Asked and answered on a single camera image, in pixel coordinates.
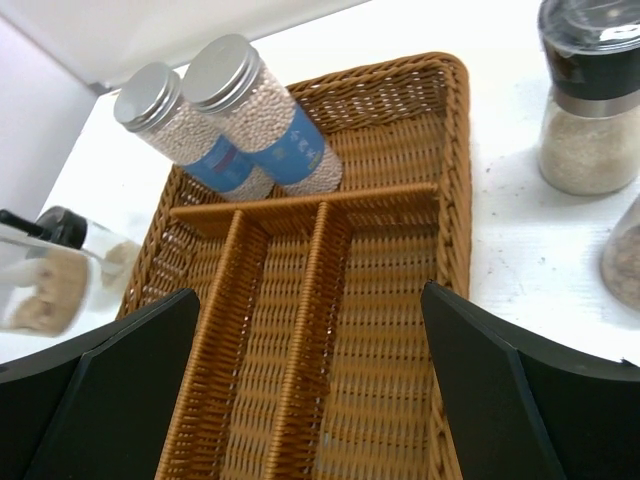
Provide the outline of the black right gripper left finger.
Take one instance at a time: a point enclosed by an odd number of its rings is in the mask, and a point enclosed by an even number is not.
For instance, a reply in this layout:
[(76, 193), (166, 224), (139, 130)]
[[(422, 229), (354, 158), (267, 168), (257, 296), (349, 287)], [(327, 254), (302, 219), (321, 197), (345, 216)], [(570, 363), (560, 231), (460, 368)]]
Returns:
[(199, 310), (179, 289), (2, 364), (2, 478), (154, 478)]

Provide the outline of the small black-cap glass jar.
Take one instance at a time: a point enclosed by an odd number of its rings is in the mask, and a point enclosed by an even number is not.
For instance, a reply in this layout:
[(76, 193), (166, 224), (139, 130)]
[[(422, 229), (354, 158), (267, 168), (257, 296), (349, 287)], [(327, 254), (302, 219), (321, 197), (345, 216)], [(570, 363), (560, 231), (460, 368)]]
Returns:
[(1, 211), (1, 330), (57, 337), (119, 305), (140, 245), (65, 207)]

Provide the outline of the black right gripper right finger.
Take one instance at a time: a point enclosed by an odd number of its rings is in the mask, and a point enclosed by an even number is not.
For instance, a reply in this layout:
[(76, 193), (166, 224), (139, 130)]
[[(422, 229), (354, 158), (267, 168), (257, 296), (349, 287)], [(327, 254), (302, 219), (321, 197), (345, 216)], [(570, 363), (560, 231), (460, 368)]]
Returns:
[(638, 478), (638, 365), (556, 343), (433, 281), (421, 306), (464, 478)]

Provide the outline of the black-top grinder jar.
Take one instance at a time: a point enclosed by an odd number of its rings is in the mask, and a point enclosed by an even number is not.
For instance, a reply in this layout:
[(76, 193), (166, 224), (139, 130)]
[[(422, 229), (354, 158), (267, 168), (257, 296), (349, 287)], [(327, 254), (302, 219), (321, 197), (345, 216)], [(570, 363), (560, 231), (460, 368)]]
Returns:
[(639, 4), (544, 1), (537, 27), (551, 87), (539, 169), (571, 195), (618, 191), (639, 173)]

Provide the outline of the pink-lid spice jar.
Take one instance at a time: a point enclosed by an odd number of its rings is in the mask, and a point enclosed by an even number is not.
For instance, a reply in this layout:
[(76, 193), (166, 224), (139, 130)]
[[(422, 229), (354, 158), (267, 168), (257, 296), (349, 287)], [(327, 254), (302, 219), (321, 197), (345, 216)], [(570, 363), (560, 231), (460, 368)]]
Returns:
[(619, 219), (604, 246), (600, 272), (611, 294), (639, 311), (639, 197)]

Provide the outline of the blue-label silver-cap bottle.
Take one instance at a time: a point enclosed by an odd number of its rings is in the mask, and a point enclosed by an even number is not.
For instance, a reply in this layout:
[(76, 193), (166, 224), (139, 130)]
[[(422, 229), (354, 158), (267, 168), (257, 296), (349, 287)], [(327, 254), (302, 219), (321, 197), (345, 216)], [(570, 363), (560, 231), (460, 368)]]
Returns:
[(201, 50), (183, 77), (182, 92), (287, 195), (339, 187), (342, 160), (244, 36), (224, 35)]
[(121, 88), (114, 117), (127, 131), (228, 202), (266, 198), (273, 180), (183, 96), (181, 77), (150, 63)]

